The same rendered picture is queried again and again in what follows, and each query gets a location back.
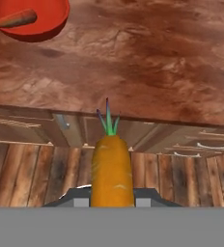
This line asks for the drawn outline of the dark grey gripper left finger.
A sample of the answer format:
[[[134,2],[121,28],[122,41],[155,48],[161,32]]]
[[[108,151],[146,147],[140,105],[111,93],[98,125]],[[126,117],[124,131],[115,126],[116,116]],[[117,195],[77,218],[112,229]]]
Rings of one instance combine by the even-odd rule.
[[[90,187],[77,187],[69,189],[58,200],[47,203],[46,207],[89,207],[91,199]]]

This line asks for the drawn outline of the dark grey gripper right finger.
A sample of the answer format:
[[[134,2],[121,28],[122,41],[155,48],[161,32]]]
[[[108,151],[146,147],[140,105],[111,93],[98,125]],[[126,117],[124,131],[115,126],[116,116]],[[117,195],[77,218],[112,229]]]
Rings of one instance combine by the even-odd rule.
[[[154,188],[135,188],[133,193],[136,207],[178,206],[177,203],[162,198]]]

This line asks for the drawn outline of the orange carrot with green top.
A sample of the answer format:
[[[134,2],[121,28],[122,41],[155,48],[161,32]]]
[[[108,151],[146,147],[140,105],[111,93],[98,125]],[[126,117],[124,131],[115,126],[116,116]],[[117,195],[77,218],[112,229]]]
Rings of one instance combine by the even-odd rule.
[[[109,100],[106,114],[97,110],[104,129],[94,149],[91,171],[91,207],[135,207],[127,143],[117,133],[120,117],[112,121]]]

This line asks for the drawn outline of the wooden cabinet door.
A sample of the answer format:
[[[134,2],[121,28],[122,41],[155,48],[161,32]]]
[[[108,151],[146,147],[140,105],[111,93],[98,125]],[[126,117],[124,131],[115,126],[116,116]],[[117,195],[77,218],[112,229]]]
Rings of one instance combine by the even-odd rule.
[[[0,108],[0,142],[69,145],[49,111],[21,108]]]
[[[133,151],[136,145],[155,127],[155,123],[120,119],[117,134],[126,141],[128,149]],[[84,117],[80,130],[82,133],[81,147],[83,149],[93,149],[97,141],[105,135],[98,117]]]

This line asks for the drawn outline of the red bowl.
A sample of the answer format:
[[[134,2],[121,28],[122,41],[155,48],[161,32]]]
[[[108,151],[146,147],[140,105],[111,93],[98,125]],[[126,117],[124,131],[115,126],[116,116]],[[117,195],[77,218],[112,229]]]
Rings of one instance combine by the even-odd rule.
[[[70,14],[69,0],[0,0],[0,18],[33,10],[37,19],[27,25],[0,28],[12,39],[26,42],[51,40],[65,27]]]

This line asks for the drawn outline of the wooden drawer front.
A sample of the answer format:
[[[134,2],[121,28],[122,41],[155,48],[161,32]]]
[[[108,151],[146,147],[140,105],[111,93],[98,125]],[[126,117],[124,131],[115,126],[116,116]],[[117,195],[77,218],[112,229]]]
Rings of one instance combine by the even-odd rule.
[[[163,152],[168,155],[175,155],[179,157],[192,157],[192,158],[201,158],[201,157],[213,157],[223,154],[223,151],[206,151],[202,149],[165,149]]]
[[[200,149],[197,143],[207,146],[224,146],[224,128],[196,126],[170,126],[157,132],[145,142],[141,151],[164,152],[165,149]]]

